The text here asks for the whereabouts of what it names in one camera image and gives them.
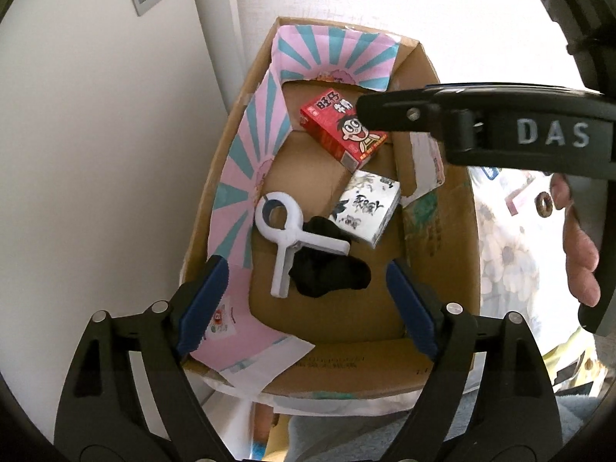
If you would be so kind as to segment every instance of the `finger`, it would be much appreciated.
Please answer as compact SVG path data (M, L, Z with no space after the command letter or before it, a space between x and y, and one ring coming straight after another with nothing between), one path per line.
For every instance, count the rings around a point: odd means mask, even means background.
M580 228L575 210L567 210L562 233L562 248L571 260L590 272L599 264L599 251L592 239Z
M582 304L594 307L599 302L601 290L597 280L585 267L572 262L569 257L566 261L567 278L569 279L569 292Z
M572 204L569 184L567 184L563 174L554 174L552 176L552 180L549 183L549 191L554 200L556 210L566 208Z

